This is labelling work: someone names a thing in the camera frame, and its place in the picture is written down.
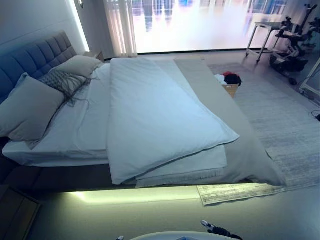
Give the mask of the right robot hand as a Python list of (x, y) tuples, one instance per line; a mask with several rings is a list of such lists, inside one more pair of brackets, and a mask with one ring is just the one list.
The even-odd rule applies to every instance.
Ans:
[(221, 235), (221, 236), (225, 236), (225, 237), (232, 238), (232, 239), (243, 240), (240, 236), (238, 236), (236, 234), (232, 234), (231, 232), (229, 232), (225, 228), (217, 227), (217, 226), (207, 222), (206, 220), (201, 220), (200, 223), (203, 227), (206, 228), (207, 232), (210, 234), (216, 234), (216, 235)]

